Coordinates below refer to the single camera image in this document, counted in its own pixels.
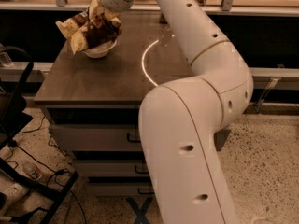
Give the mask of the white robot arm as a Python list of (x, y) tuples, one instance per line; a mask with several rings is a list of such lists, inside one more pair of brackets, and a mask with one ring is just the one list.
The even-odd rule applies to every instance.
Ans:
[[(134, 0), (100, 0), (113, 12)], [(156, 0), (192, 77), (155, 87), (139, 133), (164, 224), (240, 224), (214, 135), (247, 108), (253, 79), (226, 35), (194, 0)]]

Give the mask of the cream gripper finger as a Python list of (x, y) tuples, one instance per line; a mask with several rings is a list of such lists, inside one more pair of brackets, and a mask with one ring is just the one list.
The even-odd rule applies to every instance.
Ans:
[(92, 0), (88, 8), (89, 18), (92, 19), (97, 15), (108, 17), (107, 9), (102, 5), (100, 0)]

